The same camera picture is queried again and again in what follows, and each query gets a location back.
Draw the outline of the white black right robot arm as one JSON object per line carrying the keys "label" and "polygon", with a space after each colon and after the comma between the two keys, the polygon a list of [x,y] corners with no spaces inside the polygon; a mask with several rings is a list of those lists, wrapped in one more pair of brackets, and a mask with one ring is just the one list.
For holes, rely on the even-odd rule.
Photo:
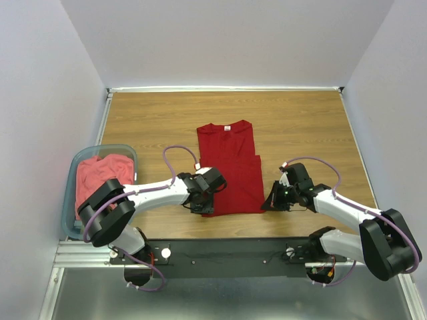
{"label": "white black right robot arm", "polygon": [[284,163],[280,171],[282,176],[274,182],[263,210],[290,211],[298,204],[353,230],[349,234],[335,227],[321,228],[300,248],[287,249],[290,259],[322,261],[341,256],[365,264],[381,281],[417,270],[422,253],[399,211],[367,207],[341,196],[335,187],[316,185],[302,163]]}

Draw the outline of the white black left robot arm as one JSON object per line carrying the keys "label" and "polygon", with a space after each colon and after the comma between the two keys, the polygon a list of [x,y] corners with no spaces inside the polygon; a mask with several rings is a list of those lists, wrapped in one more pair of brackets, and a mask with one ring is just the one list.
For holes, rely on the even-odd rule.
{"label": "white black left robot arm", "polygon": [[84,226],[83,241],[94,247],[115,247],[125,251],[131,262],[141,263],[147,258],[147,240],[130,225],[134,215],[168,205],[211,214],[214,195],[226,187],[226,179],[214,167],[145,185],[122,185],[117,179],[110,179],[77,210]]}

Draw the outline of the dark red t-shirt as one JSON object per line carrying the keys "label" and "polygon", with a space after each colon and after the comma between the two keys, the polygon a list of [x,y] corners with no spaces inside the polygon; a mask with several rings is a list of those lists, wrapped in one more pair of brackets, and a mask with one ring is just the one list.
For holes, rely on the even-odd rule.
{"label": "dark red t-shirt", "polygon": [[227,187],[214,195],[213,217],[263,213],[264,184],[261,157],[256,154],[252,124],[209,123],[197,128],[200,164],[215,167]]}

